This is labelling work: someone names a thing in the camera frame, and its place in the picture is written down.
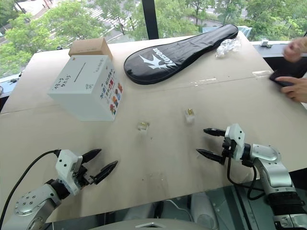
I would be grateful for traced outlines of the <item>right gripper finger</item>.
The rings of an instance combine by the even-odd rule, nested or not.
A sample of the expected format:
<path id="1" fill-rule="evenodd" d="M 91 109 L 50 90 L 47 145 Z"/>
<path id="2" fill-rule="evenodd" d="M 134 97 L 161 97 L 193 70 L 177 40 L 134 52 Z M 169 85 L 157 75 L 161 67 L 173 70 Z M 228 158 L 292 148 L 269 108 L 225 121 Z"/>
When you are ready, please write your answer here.
<path id="1" fill-rule="evenodd" d="M 215 137 L 224 137 L 226 131 L 218 128 L 205 128 L 203 130 L 204 133 L 215 136 Z"/>
<path id="2" fill-rule="evenodd" d="M 225 158 L 224 157 L 216 155 L 213 152 L 211 152 L 209 150 L 205 150 L 205 149 L 196 149 L 196 151 L 199 154 L 201 154 L 202 156 L 204 156 L 204 157 L 206 157 L 206 158 L 208 158 L 208 159 L 210 159 L 212 161 L 218 162 L 221 165 L 224 165 L 224 162 L 225 162 Z"/>

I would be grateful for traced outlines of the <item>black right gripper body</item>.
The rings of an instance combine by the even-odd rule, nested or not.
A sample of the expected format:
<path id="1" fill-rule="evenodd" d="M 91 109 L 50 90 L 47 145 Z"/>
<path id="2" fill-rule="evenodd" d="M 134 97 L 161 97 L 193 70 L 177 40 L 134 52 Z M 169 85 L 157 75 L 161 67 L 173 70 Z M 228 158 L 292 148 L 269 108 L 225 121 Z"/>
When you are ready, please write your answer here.
<path id="1" fill-rule="evenodd" d="M 236 142 L 229 138 L 224 138 L 223 140 L 223 151 L 222 151 L 222 165 L 225 164 L 226 158 L 231 159 L 234 155 L 236 149 Z"/>

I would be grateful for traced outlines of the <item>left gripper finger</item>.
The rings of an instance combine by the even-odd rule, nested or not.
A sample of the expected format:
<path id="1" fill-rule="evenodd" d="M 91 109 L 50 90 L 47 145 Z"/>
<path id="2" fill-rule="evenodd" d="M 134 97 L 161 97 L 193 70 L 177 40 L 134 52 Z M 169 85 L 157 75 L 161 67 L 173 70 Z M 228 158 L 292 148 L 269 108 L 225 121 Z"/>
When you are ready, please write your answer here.
<path id="1" fill-rule="evenodd" d="M 99 153 L 101 152 L 101 149 L 93 149 L 89 152 L 82 155 L 82 163 L 87 163 L 91 161 L 93 158 L 95 158 Z"/>
<path id="2" fill-rule="evenodd" d="M 118 164 L 118 161 L 114 161 L 106 165 L 104 168 L 102 168 L 101 171 L 96 176 L 92 177 L 94 184 L 99 184 L 107 176 L 109 176 L 117 164 Z"/>

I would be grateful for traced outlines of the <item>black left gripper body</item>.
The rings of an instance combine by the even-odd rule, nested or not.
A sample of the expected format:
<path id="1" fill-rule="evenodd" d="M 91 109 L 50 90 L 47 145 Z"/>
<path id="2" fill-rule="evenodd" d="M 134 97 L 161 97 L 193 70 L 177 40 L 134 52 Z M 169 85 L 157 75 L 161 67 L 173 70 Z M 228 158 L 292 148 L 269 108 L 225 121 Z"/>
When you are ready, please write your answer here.
<path id="1" fill-rule="evenodd" d="M 98 184 L 98 181 L 87 174 L 88 170 L 85 166 L 81 165 L 79 169 L 73 172 L 72 177 L 80 190 L 91 184 Z"/>

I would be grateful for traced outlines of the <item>person's left hand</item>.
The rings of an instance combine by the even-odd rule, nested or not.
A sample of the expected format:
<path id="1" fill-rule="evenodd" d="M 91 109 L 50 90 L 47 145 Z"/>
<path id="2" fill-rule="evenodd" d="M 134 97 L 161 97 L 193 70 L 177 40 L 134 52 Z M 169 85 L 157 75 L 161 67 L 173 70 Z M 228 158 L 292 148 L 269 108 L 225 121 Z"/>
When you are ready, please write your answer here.
<path id="1" fill-rule="evenodd" d="M 291 83 L 291 86 L 281 88 L 281 92 L 288 98 L 299 103 L 307 102 L 307 79 L 294 77 L 277 77 L 276 81 Z"/>

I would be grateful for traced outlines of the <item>person's right hand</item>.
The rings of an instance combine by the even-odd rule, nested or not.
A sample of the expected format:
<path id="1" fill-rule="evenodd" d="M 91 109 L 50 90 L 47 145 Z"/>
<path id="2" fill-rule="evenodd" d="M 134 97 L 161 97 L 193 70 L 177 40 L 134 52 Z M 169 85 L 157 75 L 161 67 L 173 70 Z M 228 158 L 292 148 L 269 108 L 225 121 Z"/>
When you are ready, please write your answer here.
<path id="1" fill-rule="evenodd" d="M 291 41 L 283 50 L 283 57 L 289 62 L 297 62 L 307 52 L 307 37 L 299 37 Z"/>

